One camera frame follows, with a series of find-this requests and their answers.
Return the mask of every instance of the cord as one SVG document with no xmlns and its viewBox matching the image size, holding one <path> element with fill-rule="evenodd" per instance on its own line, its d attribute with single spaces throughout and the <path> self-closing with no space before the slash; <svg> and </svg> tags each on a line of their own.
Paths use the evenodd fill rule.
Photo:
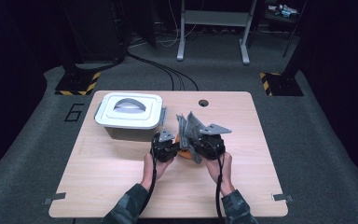
<svg viewBox="0 0 358 224">
<path fill-rule="evenodd" d="M 203 11 L 203 4 L 204 4 L 205 0 L 202 0 L 202 5 L 201 5 L 201 11 Z M 194 28 L 196 28 L 197 24 L 195 24 L 193 26 L 193 28 L 187 33 L 187 35 L 185 35 L 185 38 L 190 35 L 191 32 L 193 32 Z"/>
<path fill-rule="evenodd" d="M 157 68 L 163 70 L 164 72 L 166 72 L 166 73 L 171 77 L 171 80 L 172 80 L 172 90 L 174 90 L 174 85 L 173 85 L 173 78 L 172 78 L 172 74 L 171 74 L 171 73 L 173 73 L 174 75 L 176 75 L 176 77 L 179 79 L 179 82 L 180 82 L 179 90 L 181 90 L 182 88 L 183 88 L 184 91 L 186 90 L 186 88 L 185 88 L 185 83 L 184 83 L 183 79 L 181 78 L 181 76 L 182 76 L 182 77 L 186 77 L 188 80 L 190 80 L 190 81 L 194 84 L 194 86 L 196 87 L 196 90 L 197 90 L 197 91 L 199 90 L 199 87 L 198 87 L 197 83 L 196 83 L 193 79 L 191 79 L 190 77 L 186 76 L 185 74 L 183 74 L 183 73 L 181 73 L 181 72 L 178 72 L 178 71 L 176 71 L 176 70 L 174 70 L 174 69 L 172 69 L 172 68 L 170 68 L 170 67 L 167 67 L 167 66 L 165 66 L 165 65 L 162 65 L 162 64 L 160 64 L 160 63 L 155 63 L 155 62 L 149 61 L 149 60 L 147 60 L 147 59 L 143 59 L 143 58 L 141 58 L 141 57 L 135 56 L 135 55 L 133 55 L 133 54 L 131 54 L 131 53 L 129 53 L 129 52 L 127 52 L 127 56 L 132 57 L 133 59 L 138 60 L 138 61 L 140 61 L 140 62 L 151 64 L 151 65 L 153 65 L 153 66 L 155 66 L 155 67 L 157 67 Z"/>
<path fill-rule="evenodd" d="M 139 215 L 142 214 L 142 212 L 145 210 L 147 204 L 149 203 L 149 200 L 150 200 L 150 198 L 152 197 L 152 194 L 153 194 L 153 189 L 154 189 L 154 187 L 155 187 L 155 185 L 156 185 L 156 176 L 157 176 L 156 164 L 157 164 L 157 156 L 155 157 L 153 148 L 152 148 L 152 150 L 150 150 L 150 151 L 151 151 L 152 157 L 153 157 L 153 177 L 152 177 L 152 184 L 151 184 L 151 186 L 150 186 L 149 192 L 147 193 L 147 196 L 146 196 L 144 205 L 142 206 L 141 212 L 139 212 Z"/>
<path fill-rule="evenodd" d="M 169 40 L 169 41 L 172 41 L 172 43 L 171 43 L 170 45 L 163 45 L 162 42 L 165 42 L 165 41 L 160 41 L 158 38 L 156 38 L 156 39 L 158 40 L 158 42 L 159 42 L 162 46 L 164 46 L 164 47 L 166 47 L 166 48 L 172 46 L 173 44 L 175 44 L 176 41 L 178 40 L 178 37 L 179 37 L 178 25 L 177 25 L 175 16 L 173 15 L 171 0 L 169 0 L 168 3 L 170 4 L 170 11 L 171 11 L 171 15 L 172 15 L 172 18 L 173 18 L 173 22 L 175 23 L 176 38 L 175 38 L 174 40 Z"/>
<path fill-rule="evenodd" d="M 207 143 L 211 148 L 213 148 L 214 154 L 216 155 L 217 161 L 219 162 L 219 172 L 220 172 L 220 174 L 217 177 L 217 182 L 216 182 L 215 202 L 216 202 L 216 212 L 217 212 L 219 221 L 220 221 L 221 224 L 224 224 L 225 220 L 223 219 L 222 211 L 220 209 L 219 196 L 220 196 L 220 189 L 222 187 L 222 182 L 223 182 L 223 166 L 225 165 L 225 157 L 223 157 L 223 161 L 220 161 L 220 158 L 218 157 L 216 148 L 209 141 L 202 140 L 202 142 Z"/>
</svg>

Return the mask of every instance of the black cable on floor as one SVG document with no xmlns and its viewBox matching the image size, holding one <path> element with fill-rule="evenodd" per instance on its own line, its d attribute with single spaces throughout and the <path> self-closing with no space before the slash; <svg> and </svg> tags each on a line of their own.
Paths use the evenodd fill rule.
<svg viewBox="0 0 358 224">
<path fill-rule="evenodd" d="M 167 74 L 169 74 L 169 76 L 170 76 L 171 78 L 172 78 L 172 74 L 171 74 L 171 73 L 173 73 L 174 75 L 176 75 L 176 76 L 178 77 L 178 79 L 179 79 L 179 81 L 180 81 L 180 90 L 182 89 L 182 87 L 183 87 L 184 90 L 186 90 L 186 88 L 185 88 L 185 83 L 184 83 L 184 81 L 182 80 L 181 76 L 182 76 L 182 77 L 186 77 L 188 80 L 190 80 L 190 81 L 194 84 L 194 86 L 196 87 L 196 90 L 197 90 L 197 91 L 199 90 L 199 87 L 198 87 L 197 83 L 196 83 L 193 79 L 191 79 L 190 77 L 186 76 L 185 74 L 183 74 L 183 73 L 181 73 L 181 72 L 178 72 L 178 71 L 176 71 L 176 70 L 174 70 L 174 69 L 172 69 L 172 68 L 170 68 L 170 67 L 167 67 L 167 66 L 165 66 L 165 65 L 162 65 L 162 64 L 160 64 L 160 63 L 155 63 L 155 62 L 149 61 L 149 60 L 147 60 L 147 59 L 138 57 L 138 56 L 133 55 L 133 54 L 131 54 L 131 53 L 129 53 L 129 52 L 127 52 L 127 56 L 129 56 L 129 57 L 131 57 L 131 58 L 133 58 L 133 59 L 135 59 L 135 60 L 138 60 L 138 61 L 140 61 L 140 62 L 151 64 L 151 65 L 153 65 L 153 66 L 155 66 L 155 67 L 157 67 L 157 68 L 163 70 L 163 71 L 166 72 Z"/>
<path fill-rule="evenodd" d="M 96 68 L 79 68 L 79 70 L 85 71 L 85 72 L 91 72 L 91 73 L 98 73 L 98 72 L 102 72 L 106 69 L 115 67 L 116 65 L 119 65 L 120 63 L 122 63 L 124 61 L 124 58 L 119 58 L 117 60 L 115 60 L 114 62 L 108 64 L 108 65 L 104 65 L 101 67 L 96 67 Z"/>
</svg>

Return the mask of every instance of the bin handle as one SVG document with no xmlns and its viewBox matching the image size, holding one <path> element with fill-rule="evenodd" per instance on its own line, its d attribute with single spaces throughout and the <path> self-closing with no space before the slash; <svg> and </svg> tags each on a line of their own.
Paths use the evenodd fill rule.
<svg viewBox="0 0 358 224">
<path fill-rule="evenodd" d="M 119 105 L 121 104 L 132 104 L 132 105 L 136 105 L 138 106 L 141 110 L 146 111 L 146 106 L 144 104 L 142 104 L 141 102 L 131 99 L 131 98 L 124 98 L 121 99 L 119 101 L 117 101 L 117 103 L 115 104 L 115 107 L 113 108 L 114 110 L 116 108 L 118 108 Z"/>
</svg>

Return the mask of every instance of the camouflage sleeve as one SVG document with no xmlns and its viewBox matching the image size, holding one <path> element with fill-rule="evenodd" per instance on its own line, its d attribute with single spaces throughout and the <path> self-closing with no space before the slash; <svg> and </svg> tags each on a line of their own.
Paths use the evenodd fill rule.
<svg viewBox="0 0 358 224">
<path fill-rule="evenodd" d="M 102 223 L 133 224 L 138 220 L 139 212 L 147 197 L 147 190 L 135 184 L 117 202 L 116 206 L 103 218 Z"/>
<path fill-rule="evenodd" d="M 257 220 L 251 215 L 249 204 L 237 189 L 223 197 L 222 202 L 227 216 L 226 223 L 258 224 Z"/>
</svg>

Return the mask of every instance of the person's left hand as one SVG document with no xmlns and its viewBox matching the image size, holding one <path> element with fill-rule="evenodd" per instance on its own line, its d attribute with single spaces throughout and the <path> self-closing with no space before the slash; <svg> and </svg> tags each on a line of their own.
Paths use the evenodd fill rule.
<svg viewBox="0 0 358 224">
<path fill-rule="evenodd" d="M 156 163 L 156 181 L 158 181 L 165 172 L 165 169 L 173 162 L 173 159 L 169 161 L 161 162 L 157 161 Z M 141 185 L 147 190 L 150 190 L 152 185 L 153 178 L 153 156 L 150 153 L 146 153 L 144 156 L 144 177 L 142 178 Z"/>
</svg>

